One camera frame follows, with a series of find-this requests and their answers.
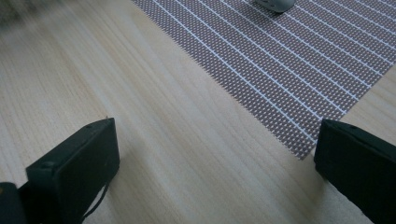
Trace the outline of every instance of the striped placemat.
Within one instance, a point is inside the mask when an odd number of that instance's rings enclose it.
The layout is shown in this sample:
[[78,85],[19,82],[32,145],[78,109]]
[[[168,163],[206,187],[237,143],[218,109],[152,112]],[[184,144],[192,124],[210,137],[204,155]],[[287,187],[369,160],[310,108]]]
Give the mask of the striped placemat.
[[393,0],[133,0],[303,159],[396,62]]

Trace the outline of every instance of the woven placemat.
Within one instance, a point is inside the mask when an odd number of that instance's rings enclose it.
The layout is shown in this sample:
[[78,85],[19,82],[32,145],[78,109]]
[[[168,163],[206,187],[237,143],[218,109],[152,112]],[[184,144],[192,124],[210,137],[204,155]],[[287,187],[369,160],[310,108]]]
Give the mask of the woven placemat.
[[133,2],[299,159],[396,62],[393,0]]

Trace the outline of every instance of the light wood grain surface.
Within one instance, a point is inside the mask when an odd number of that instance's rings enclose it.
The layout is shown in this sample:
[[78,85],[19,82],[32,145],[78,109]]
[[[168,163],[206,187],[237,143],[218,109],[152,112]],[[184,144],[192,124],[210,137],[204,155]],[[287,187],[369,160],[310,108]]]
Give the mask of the light wood grain surface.
[[[396,144],[396,68],[343,118]],[[0,181],[116,119],[119,173],[85,223],[370,223],[128,0],[51,2],[0,30]]]

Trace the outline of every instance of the wooden table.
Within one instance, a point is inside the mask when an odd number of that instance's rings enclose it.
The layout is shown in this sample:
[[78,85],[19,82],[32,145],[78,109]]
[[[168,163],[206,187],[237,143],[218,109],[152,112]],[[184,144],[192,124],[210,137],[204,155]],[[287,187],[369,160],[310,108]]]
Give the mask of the wooden table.
[[[342,121],[396,144],[396,67]],[[0,181],[116,119],[119,173],[85,223],[370,223],[129,0],[50,2],[0,30]]]

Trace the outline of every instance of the black object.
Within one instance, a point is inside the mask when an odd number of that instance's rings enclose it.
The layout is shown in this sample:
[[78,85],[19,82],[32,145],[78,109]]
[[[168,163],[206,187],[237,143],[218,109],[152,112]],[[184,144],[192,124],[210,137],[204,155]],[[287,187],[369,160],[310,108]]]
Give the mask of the black object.
[[396,223],[396,146],[324,119],[314,161],[318,172],[374,223]]
[[28,182],[18,193],[13,184],[0,184],[0,223],[81,223],[119,167],[114,119],[86,125],[27,167]]

